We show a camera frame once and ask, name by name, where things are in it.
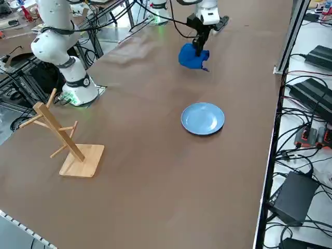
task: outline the blue cloth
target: blue cloth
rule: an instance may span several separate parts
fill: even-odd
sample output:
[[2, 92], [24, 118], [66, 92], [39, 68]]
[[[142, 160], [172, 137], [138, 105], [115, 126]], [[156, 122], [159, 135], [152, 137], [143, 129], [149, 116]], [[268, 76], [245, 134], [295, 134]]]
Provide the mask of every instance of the blue cloth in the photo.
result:
[[178, 61], [182, 66], [190, 69], [203, 69], [208, 71], [203, 67], [203, 61], [207, 61], [210, 57], [210, 52], [208, 50], [203, 50], [201, 56], [196, 56], [195, 48], [193, 44], [186, 43], [180, 53], [178, 54]]

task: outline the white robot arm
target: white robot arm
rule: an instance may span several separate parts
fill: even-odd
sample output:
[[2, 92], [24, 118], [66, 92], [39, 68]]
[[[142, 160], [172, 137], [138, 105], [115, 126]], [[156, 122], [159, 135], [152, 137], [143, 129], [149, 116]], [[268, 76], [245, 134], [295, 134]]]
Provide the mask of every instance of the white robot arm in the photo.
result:
[[[40, 17], [46, 26], [63, 30], [77, 29], [72, 22], [73, 15], [67, 0], [37, 0], [37, 4]], [[38, 59], [59, 68], [66, 80], [62, 90], [65, 95], [69, 95], [75, 106], [91, 102], [98, 96], [98, 89], [81, 61], [67, 54], [78, 39], [79, 32], [63, 35], [54, 30], [46, 30], [39, 33], [31, 43], [31, 50]]]
[[[150, 0], [152, 1], [151, 12], [159, 16], [164, 16], [169, 19], [170, 15], [167, 11], [167, 0]], [[204, 44], [208, 40], [210, 31], [221, 31], [228, 23], [229, 17], [220, 17], [218, 12], [217, 0], [177, 0], [181, 5], [196, 5], [195, 13], [187, 17], [187, 26], [197, 31], [196, 37], [192, 44], [195, 47], [196, 55], [200, 56]], [[167, 19], [160, 18], [160, 22], [165, 22]]]

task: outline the wooden stand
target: wooden stand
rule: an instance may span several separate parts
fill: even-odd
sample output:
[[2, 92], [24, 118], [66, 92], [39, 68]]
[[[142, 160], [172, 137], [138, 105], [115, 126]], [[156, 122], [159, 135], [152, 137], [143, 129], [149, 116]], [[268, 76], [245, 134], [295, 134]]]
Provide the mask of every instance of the wooden stand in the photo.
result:
[[[60, 175], [92, 177], [102, 156], [104, 145], [75, 144], [73, 142], [72, 137], [78, 122], [76, 121], [72, 127], [62, 127], [49, 111], [49, 106], [56, 92], [57, 90], [54, 88], [46, 105], [41, 102], [36, 103], [33, 108], [38, 115], [21, 124], [19, 127], [23, 128], [31, 123], [35, 123], [49, 128], [63, 143], [63, 146], [54, 152], [50, 158], [55, 157], [65, 148], [69, 149], [70, 153], [62, 165], [59, 172]], [[44, 118], [45, 123], [38, 121], [40, 118]], [[66, 133], [67, 130], [71, 130], [70, 135]]]

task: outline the wooden dowel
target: wooden dowel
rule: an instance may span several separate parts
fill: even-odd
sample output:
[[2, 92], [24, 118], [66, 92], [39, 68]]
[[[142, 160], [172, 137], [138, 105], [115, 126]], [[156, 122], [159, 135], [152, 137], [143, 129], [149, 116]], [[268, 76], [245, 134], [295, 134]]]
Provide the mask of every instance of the wooden dowel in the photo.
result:
[[50, 98], [48, 99], [47, 104], [46, 104], [47, 108], [50, 108], [51, 103], [52, 103], [52, 101], [53, 101], [54, 96], [56, 95], [56, 93], [57, 93], [57, 89], [53, 88], [52, 93], [50, 95]]
[[65, 131], [59, 131], [61, 125], [53, 116], [53, 114], [49, 111], [47, 106], [41, 102], [38, 102], [33, 106], [33, 108], [38, 114], [43, 115], [45, 122], [48, 124], [48, 126], [51, 128], [54, 134], [56, 134], [62, 140], [63, 144], [68, 147], [71, 154], [78, 161], [83, 162], [85, 160], [85, 156]]
[[55, 157], [57, 154], [59, 154], [61, 151], [63, 151], [65, 149], [65, 147], [67, 147], [66, 145], [63, 145], [60, 149], [58, 149], [56, 152], [54, 152], [50, 158]]
[[33, 123], [34, 121], [37, 121], [39, 118], [41, 118], [43, 115], [42, 114], [39, 114], [31, 119], [29, 119], [27, 122], [23, 123], [23, 124], [20, 124], [19, 128], [24, 128], [26, 127], [27, 125]]
[[75, 132], [76, 127], [77, 127], [77, 124], [78, 124], [78, 121], [75, 121], [74, 126], [73, 126], [73, 129], [72, 129], [72, 131], [71, 131], [71, 134], [69, 135], [69, 137], [70, 137], [71, 139], [73, 138], [74, 132]]
[[72, 130], [74, 127], [70, 126], [70, 127], [62, 127], [59, 129], [59, 131], [68, 131], [68, 130]]
[[43, 123], [43, 122], [39, 122], [39, 121], [33, 121], [35, 124], [37, 124], [37, 125], [40, 125], [40, 126], [43, 126], [43, 127], [46, 127], [46, 128], [49, 128], [48, 126], [47, 126], [47, 124], [45, 124], [45, 123]]
[[[72, 129], [72, 131], [71, 131], [71, 134], [69, 135], [70, 138], [73, 137], [74, 132], [75, 132], [76, 127], [77, 127], [77, 124], [78, 124], [78, 121], [75, 121], [74, 126], [73, 126], [73, 129]], [[61, 151], [63, 151], [66, 147], [67, 147], [66, 145], [63, 145], [60, 149], [58, 149], [56, 152], [54, 152], [54, 153], [50, 156], [50, 158], [55, 157], [58, 153], [60, 153]]]

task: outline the blue plate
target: blue plate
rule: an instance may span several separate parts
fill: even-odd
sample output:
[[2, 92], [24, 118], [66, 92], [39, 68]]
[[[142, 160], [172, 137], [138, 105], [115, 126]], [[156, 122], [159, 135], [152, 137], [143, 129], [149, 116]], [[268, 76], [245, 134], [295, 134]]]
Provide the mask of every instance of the blue plate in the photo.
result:
[[225, 115], [218, 106], [195, 103], [182, 112], [181, 122], [184, 128], [193, 134], [210, 135], [223, 127]]

